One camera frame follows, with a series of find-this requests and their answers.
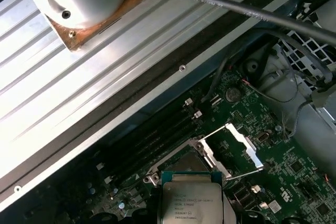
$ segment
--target black ram slot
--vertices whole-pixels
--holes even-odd
[[[192,125],[192,121],[189,120],[189,117],[185,117],[180,122],[177,122],[173,128],[167,129],[164,132],[164,134],[161,134],[159,137],[153,139],[150,142],[148,141],[144,142],[144,144],[142,145],[143,147],[138,148],[137,152],[133,153],[127,152],[126,155],[123,155],[123,152],[125,152],[125,150],[120,150],[119,154],[121,154],[121,157],[119,156],[118,160],[125,160],[125,162],[123,162],[122,166],[115,166],[113,165],[113,162],[110,163],[111,165],[108,166],[108,169],[110,169],[109,171],[113,173],[118,173],[118,171],[123,170],[124,167],[132,165],[134,163],[137,164],[139,161],[138,160],[139,157],[145,156],[145,153],[151,153],[152,150],[153,149],[155,150],[157,146],[160,146],[162,144],[162,142],[166,142],[166,139],[170,139],[171,136],[176,135],[176,132],[182,130],[183,128],[189,125]]]
[[[109,157],[108,162],[106,162],[106,167],[108,170],[113,171],[120,167],[115,167],[113,163],[115,160],[126,160],[125,165],[135,162],[136,158],[139,155],[142,155],[144,152],[148,152],[148,149],[151,149],[152,146],[155,146],[157,142],[160,142],[161,139],[168,138],[169,136],[173,135],[176,131],[187,124],[191,124],[192,120],[189,116],[180,119],[178,122],[175,122],[175,125],[172,127],[165,128],[165,131],[161,132],[160,135],[152,135],[150,138],[146,139],[145,141],[142,139],[138,140],[138,144],[136,148],[132,145],[126,147],[126,149],[114,150],[113,158]]]
[[[139,145],[142,145],[144,142],[148,142],[155,137],[158,137],[158,135],[162,134],[166,129],[174,127],[176,125],[176,122],[181,121],[182,119],[186,118],[187,112],[184,110],[181,111],[174,111],[174,114],[170,117],[166,118],[163,121],[160,120],[150,120],[148,121],[148,125],[150,126],[145,132],[141,132],[142,130],[134,130],[127,136],[125,136],[123,139],[118,141],[112,146],[112,149],[114,151],[117,150],[138,150]]]
[[[116,174],[116,184],[121,183],[123,180],[136,173],[143,166],[152,165],[155,163],[156,158],[160,156],[160,154],[163,154],[167,149],[169,149],[169,147],[176,144],[176,142],[178,142],[182,137],[191,136],[195,132],[195,129],[195,125],[187,125],[168,138],[166,141],[160,143],[160,145],[158,145],[155,150],[148,152],[148,156],[138,157],[137,161],[129,167],[123,166],[121,173]]]

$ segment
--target black cable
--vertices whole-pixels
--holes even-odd
[[[200,1],[220,6],[222,8],[226,8],[228,10],[243,14],[248,17],[257,18],[262,21],[274,23],[278,26],[286,27],[290,30],[297,31],[303,35],[336,47],[336,34],[320,27],[315,27],[310,24],[294,20],[290,17],[284,17],[261,8],[253,7],[251,5],[239,3],[232,0]]]
[[[303,12],[301,19],[304,20],[307,18],[310,14],[315,12],[318,8],[320,8],[325,3],[329,2],[330,0],[314,0],[313,3],[310,4],[309,10],[305,13]]]
[[[272,29],[255,28],[255,29],[251,29],[251,30],[247,31],[241,37],[239,37],[237,40],[235,40],[231,45],[229,45],[229,49],[227,50],[227,53],[225,53],[223,61],[220,64],[220,67],[216,71],[216,74],[214,76],[211,87],[210,87],[209,91],[207,92],[207,94],[205,95],[205,97],[202,98],[202,102],[205,102],[206,100],[209,100],[209,98],[211,98],[213,92],[215,91],[215,89],[218,85],[220,77],[222,76],[223,69],[226,66],[228,60],[230,58],[234,58],[241,51],[242,45],[246,43],[245,42],[246,39],[249,38],[251,35],[254,35],[255,33],[269,34],[269,35],[277,37],[277,38],[291,44],[293,47],[297,48],[301,53],[303,53],[303,55],[305,55],[313,63],[313,65],[323,73],[323,76],[325,78],[325,82],[331,82],[332,81],[333,73],[330,71],[330,69],[328,67],[326,67],[319,58],[314,56],[310,52],[310,50],[305,48],[303,45],[298,43],[296,40],[294,40],[293,38],[289,37],[286,34],[283,34],[281,32],[278,32],[278,31],[275,31],[275,30],[272,30]],[[234,59],[233,62],[230,62],[230,65],[234,65],[235,62],[236,62],[235,60],[237,60],[237,59]],[[285,60],[286,60],[287,64],[289,65],[289,68],[291,69],[292,68],[291,64],[288,61],[286,56],[285,56]]]
[[[288,135],[288,138],[291,138],[295,135],[296,131],[297,131],[297,127],[298,127],[298,122],[299,122],[299,117],[300,117],[300,113],[303,109],[304,106],[310,104],[311,101],[306,101],[306,102],[303,102],[301,103],[299,106],[298,106],[298,109],[296,110],[296,113],[295,113],[295,121],[294,121],[294,126],[293,126],[293,129],[292,129],[292,132]]]
[[[283,71],[283,73],[284,73],[285,75],[288,75],[288,74],[291,73],[289,69],[285,69],[285,70],[282,70],[282,71]],[[309,84],[311,84],[311,85],[314,86],[314,87],[317,85],[316,81],[313,80],[309,75],[307,75],[307,74],[304,73],[304,72],[301,72],[301,71],[299,71],[299,70],[294,70],[294,74],[295,74],[296,76],[301,77],[303,80],[305,80],[306,82],[308,82]],[[260,84],[265,83],[265,81],[266,81],[268,78],[270,78],[270,77],[277,78],[277,77],[279,77],[279,74],[278,74],[277,72],[271,72],[271,73],[268,73],[267,75],[263,76],[263,77],[259,80],[259,83],[260,83]]]
[[[246,76],[248,76],[248,81],[252,85],[255,85],[257,81],[260,80],[263,73],[265,72],[268,58],[271,52],[274,50],[273,47],[278,42],[279,42],[278,38],[272,37],[268,45],[263,49],[263,52],[261,53],[261,57],[258,59],[258,66],[253,73],[248,72],[247,66],[243,65],[244,73],[246,74]]]
[[[299,92],[299,85],[298,85],[298,81],[297,81],[296,76],[295,76],[294,69],[293,69],[293,67],[290,64],[290,62],[289,62],[289,60],[287,58],[286,53],[284,51],[282,53],[283,53],[282,56],[283,56],[284,60],[286,61],[287,65],[288,65],[289,71],[290,71],[290,73],[292,75],[292,78],[293,78],[293,81],[295,82],[295,85],[296,85],[295,93],[294,93],[294,95],[290,99],[288,99],[286,101],[281,101],[281,100],[278,100],[278,99],[276,99],[274,97],[270,97],[269,95],[266,95],[265,93],[259,91],[257,88],[253,87],[248,81],[246,81],[246,80],[243,80],[243,81],[247,85],[249,85],[249,87],[252,88],[255,92],[257,92],[258,94],[260,94],[263,97],[267,98],[268,100],[271,100],[271,101],[274,101],[274,102],[279,102],[279,103],[287,103],[287,102],[293,101],[296,98],[296,96],[298,95],[298,92]]]

